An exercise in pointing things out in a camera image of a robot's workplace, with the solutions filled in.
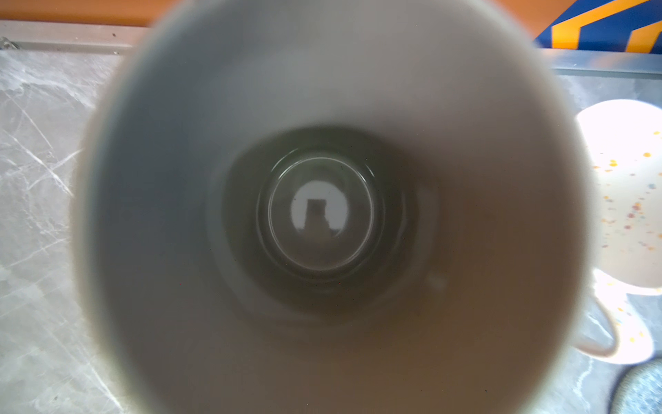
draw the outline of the white mug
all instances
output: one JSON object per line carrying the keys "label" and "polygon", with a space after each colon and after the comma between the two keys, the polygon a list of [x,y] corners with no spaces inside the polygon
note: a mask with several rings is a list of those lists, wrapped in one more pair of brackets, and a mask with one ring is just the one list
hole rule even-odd
{"label": "white mug", "polygon": [[637,364],[653,355],[653,339],[628,294],[662,294],[662,109],[615,99],[584,109],[577,122],[602,223],[594,295],[614,333],[610,348],[582,342],[577,349],[605,362]]}
{"label": "white mug", "polygon": [[[554,82],[477,1],[184,3],[109,88],[72,214],[81,300],[134,395],[186,414],[523,407],[590,268],[590,171]],[[412,184],[383,188],[402,196],[375,273],[280,289],[258,194],[289,155],[276,137],[320,125],[374,137],[345,139],[352,162],[393,149],[366,181]]]}

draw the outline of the gray marble surface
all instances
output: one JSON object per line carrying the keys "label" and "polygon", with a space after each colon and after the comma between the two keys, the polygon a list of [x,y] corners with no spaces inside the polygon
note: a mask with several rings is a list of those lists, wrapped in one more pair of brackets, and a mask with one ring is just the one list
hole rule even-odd
{"label": "gray marble surface", "polygon": [[[0,412],[131,413],[76,301],[71,176],[85,124],[122,58],[0,51]],[[579,111],[607,99],[662,106],[662,80],[559,76]],[[634,297],[662,350],[662,297]],[[581,333],[609,343],[589,304]],[[627,367],[569,350],[533,414],[608,412]]]}

